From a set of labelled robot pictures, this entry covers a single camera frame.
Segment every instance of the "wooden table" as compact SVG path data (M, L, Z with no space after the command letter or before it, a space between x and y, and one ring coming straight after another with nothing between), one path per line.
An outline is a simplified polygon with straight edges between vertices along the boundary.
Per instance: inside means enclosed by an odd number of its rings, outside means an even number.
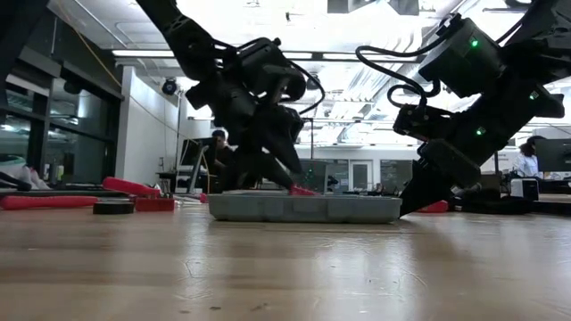
M571 220L0 212L0 320L567 320Z

